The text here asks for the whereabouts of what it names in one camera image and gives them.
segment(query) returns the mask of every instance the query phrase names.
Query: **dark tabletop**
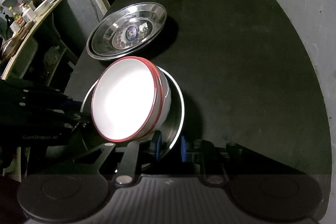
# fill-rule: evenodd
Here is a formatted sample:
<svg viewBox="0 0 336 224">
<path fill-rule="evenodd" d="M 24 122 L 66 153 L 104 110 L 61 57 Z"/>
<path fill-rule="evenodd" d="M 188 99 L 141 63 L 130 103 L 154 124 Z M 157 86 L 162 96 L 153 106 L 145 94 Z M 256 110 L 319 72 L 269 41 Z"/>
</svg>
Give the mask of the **dark tabletop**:
<svg viewBox="0 0 336 224">
<path fill-rule="evenodd" d="M 315 71 L 276 0 L 154 1 L 168 12 L 137 55 L 167 70 L 185 99 L 183 134 L 237 142 L 310 174 L 331 173 L 328 117 Z M 83 51 L 65 93 L 82 101 L 111 62 Z"/>
</svg>

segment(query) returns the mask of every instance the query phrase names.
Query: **metal bolt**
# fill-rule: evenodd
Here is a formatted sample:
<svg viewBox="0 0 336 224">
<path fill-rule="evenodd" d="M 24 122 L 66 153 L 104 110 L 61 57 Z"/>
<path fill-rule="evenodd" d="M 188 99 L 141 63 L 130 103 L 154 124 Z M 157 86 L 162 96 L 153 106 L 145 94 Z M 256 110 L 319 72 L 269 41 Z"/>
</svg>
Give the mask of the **metal bolt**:
<svg viewBox="0 0 336 224">
<path fill-rule="evenodd" d="M 122 176 L 118 176 L 115 180 L 119 184 L 128 184 L 128 183 L 131 183 L 133 179 L 131 176 L 122 175 Z"/>
<path fill-rule="evenodd" d="M 64 127 L 66 127 L 66 128 L 72 128 L 72 125 L 69 124 L 69 123 L 65 123 L 65 124 L 64 124 Z"/>
<path fill-rule="evenodd" d="M 224 178 L 218 175 L 211 175 L 207 178 L 207 181 L 211 184 L 221 184 L 224 182 Z"/>
</svg>

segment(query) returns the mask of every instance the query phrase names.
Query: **metal basin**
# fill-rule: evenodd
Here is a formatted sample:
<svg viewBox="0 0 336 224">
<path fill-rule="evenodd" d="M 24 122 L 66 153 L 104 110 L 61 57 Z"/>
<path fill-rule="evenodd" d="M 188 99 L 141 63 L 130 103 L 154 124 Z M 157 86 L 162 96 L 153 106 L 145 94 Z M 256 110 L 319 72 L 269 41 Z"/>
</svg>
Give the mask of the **metal basin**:
<svg viewBox="0 0 336 224">
<path fill-rule="evenodd" d="M 173 148 L 176 141 L 179 138 L 179 135 L 182 130 L 184 122 L 184 100 L 182 96 L 181 89 L 175 79 L 167 73 L 165 70 L 159 68 L 167 77 L 170 91 L 171 91 L 171 105 L 170 110 L 167 116 L 167 119 L 164 121 L 159 130 L 162 132 L 162 150 L 160 158 L 163 158 L 167 153 Z M 94 83 L 86 94 L 84 101 L 82 103 L 81 112 L 90 113 L 91 112 L 91 101 L 93 88 L 97 84 Z M 83 135 L 84 143 L 87 147 L 95 147 L 102 143 L 105 143 L 106 140 L 103 139 L 97 132 L 90 133 L 95 136 L 85 136 Z M 152 134 L 148 135 L 145 139 L 152 139 Z M 127 146 L 129 142 L 120 142 L 117 143 L 119 147 Z"/>
<path fill-rule="evenodd" d="M 134 4 L 108 15 L 92 32 L 88 54 L 98 60 L 113 60 L 131 54 L 151 42 L 162 30 L 166 9 L 152 2 Z"/>
</svg>

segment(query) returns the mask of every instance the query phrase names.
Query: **stacked bowl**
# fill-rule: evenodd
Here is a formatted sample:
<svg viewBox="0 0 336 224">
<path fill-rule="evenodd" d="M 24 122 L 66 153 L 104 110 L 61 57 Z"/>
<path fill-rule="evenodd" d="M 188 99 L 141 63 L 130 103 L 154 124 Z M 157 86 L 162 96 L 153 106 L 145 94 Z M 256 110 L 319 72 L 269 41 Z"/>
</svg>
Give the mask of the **stacked bowl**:
<svg viewBox="0 0 336 224">
<path fill-rule="evenodd" d="M 171 92 L 163 72 L 147 59 L 120 58 L 100 76 L 91 115 L 98 133 L 111 142 L 144 138 L 167 118 Z"/>
</svg>

